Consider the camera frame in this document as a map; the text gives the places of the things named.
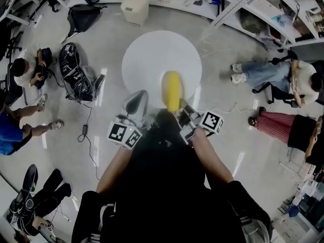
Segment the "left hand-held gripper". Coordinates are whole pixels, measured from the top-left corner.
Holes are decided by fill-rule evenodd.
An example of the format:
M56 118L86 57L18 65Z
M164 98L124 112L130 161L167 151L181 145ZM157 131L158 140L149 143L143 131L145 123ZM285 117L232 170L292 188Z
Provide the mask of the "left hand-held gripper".
M109 124L108 141L127 150L135 147L143 136L141 129L147 113L148 99L148 92L139 90L123 101L121 114Z

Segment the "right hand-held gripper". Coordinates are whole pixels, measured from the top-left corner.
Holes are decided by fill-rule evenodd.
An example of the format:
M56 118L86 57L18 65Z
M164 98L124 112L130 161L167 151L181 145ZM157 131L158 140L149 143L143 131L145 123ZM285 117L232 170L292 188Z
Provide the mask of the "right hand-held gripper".
M221 116L211 111L199 114L183 98L180 99L180 107L183 110L179 121L180 136L187 145L197 128L202 128L207 137L214 134L219 135L224 124L224 119Z

